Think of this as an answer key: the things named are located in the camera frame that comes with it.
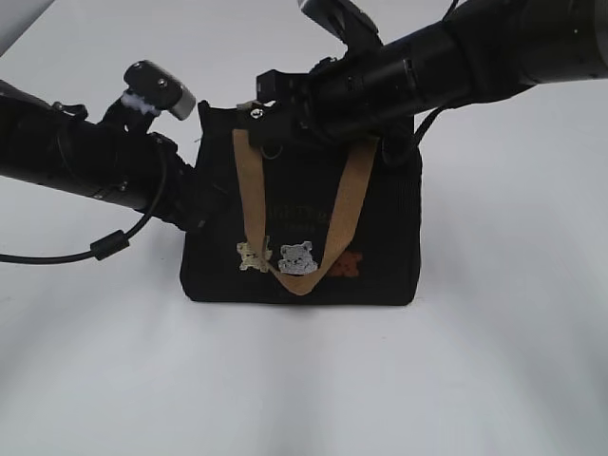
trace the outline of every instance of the white backdrop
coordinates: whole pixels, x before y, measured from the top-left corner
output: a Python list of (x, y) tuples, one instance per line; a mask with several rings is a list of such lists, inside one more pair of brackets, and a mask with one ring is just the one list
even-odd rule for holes
[[(447, 0), (359, 0), (396, 39)], [(0, 77), (98, 120), (148, 58), (232, 106), (343, 48), (290, 0), (58, 0)], [(0, 266), (0, 454), (604, 455), (605, 82), (446, 113), (424, 141), (405, 309), (197, 304), (153, 222), (103, 263)], [(156, 129), (196, 157), (198, 120)], [(137, 218), (0, 180), (0, 251), (69, 254)]]
[(0, 55), (53, 0), (4, 0), (0, 3)]

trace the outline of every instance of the yellow bear patch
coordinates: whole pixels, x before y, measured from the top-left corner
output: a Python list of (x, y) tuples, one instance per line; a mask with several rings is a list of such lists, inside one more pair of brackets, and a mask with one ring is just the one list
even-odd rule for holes
[[(270, 238), (266, 237), (266, 241), (264, 242), (264, 255), (266, 256), (266, 261), (270, 260), (273, 257), (273, 251), (268, 250), (268, 243), (270, 242)], [(240, 254), (241, 263), (240, 270), (247, 271), (249, 268), (256, 269), (264, 274), (268, 273), (268, 264), (265, 261), (262, 261), (259, 256), (256, 255), (256, 252), (251, 248), (249, 242), (241, 242), (237, 244), (237, 252)]]

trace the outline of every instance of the bag handle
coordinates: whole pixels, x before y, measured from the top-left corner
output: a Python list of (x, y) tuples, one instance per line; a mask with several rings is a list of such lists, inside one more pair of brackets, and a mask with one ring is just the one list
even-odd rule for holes
[(317, 271), (303, 276), (282, 274), (268, 264), (266, 256), (263, 255), (266, 248), (266, 192), (262, 155), (249, 144), (247, 130), (234, 130), (233, 141), (247, 241), (283, 287), (294, 295), (307, 295), (346, 251), (354, 238), (370, 183), (378, 140), (368, 138), (352, 146), (338, 186), (325, 255)]

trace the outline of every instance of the white bear patch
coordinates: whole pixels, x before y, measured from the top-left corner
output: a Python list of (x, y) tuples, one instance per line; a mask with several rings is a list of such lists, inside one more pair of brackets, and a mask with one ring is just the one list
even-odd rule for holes
[[(264, 255), (266, 256), (266, 261), (273, 257), (273, 251), (268, 250), (268, 242), (270, 241), (269, 237), (266, 237), (266, 241), (264, 242)], [(268, 273), (268, 263), (262, 261), (259, 256), (256, 255), (254, 249), (251, 248), (249, 242), (241, 242), (237, 244), (237, 252), (240, 254), (241, 263), (240, 270), (247, 271), (249, 268), (257, 269), (258, 271), (266, 274)]]
[(311, 252), (313, 243), (308, 240), (301, 245), (284, 245), (281, 247), (283, 259), (278, 261), (278, 269), (283, 274), (305, 276), (319, 269)]

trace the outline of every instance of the cable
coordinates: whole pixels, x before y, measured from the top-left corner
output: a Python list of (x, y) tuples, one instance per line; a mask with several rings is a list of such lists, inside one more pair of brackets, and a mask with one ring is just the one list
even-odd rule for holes
[(443, 106), (434, 109), (430, 114), (428, 114), (414, 133), (414, 136), (411, 138), (411, 143), (409, 144), (408, 150), (416, 149), (422, 142), (422, 139), (428, 133), (429, 129), (435, 123), (439, 115), (445, 110), (451, 108), (452, 104), (444, 104)]
[(117, 231), (116, 233), (113, 233), (96, 242), (93, 242), (90, 246), (90, 250), (81, 254), (49, 257), (0, 255), (0, 263), (55, 265), (76, 263), (78, 261), (84, 261), (86, 259), (92, 258), (102, 260), (128, 247), (128, 241), (134, 236), (136, 236), (147, 224), (147, 222), (150, 221), (152, 217), (154, 217), (154, 212), (156, 211), (159, 203), (161, 202), (162, 194), (164, 193), (164, 187), (167, 182), (167, 160), (164, 156), (164, 151), (162, 150), (161, 143), (162, 140), (156, 139), (156, 150), (159, 155), (159, 160), (161, 162), (162, 172), (159, 189), (143, 217), (140, 218), (140, 220), (133, 226), (133, 228), (127, 231), (126, 234), (122, 231)]
[(449, 8), (447, 9), (447, 13), (444, 16), (444, 21), (447, 19), (447, 17), (454, 12), (454, 10), (456, 10), (456, 7), (458, 6), (458, 4), (460, 3), (460, 0), (452, 0), (452, 4), (449, 6)]

